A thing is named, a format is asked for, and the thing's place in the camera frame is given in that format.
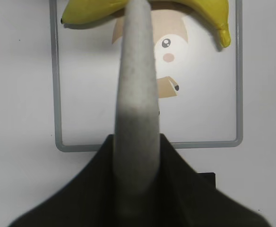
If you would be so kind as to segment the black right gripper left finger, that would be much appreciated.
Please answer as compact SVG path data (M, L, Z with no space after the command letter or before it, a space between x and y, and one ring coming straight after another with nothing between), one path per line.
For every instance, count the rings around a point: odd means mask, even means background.
M115 227L113 136L53 196L14 220L12 227Z

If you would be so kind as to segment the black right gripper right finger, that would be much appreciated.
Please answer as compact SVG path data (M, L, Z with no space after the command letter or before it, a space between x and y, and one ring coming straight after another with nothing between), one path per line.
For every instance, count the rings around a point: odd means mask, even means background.
M196 173L160 135L159 226L268 227L256 212L229 198Z

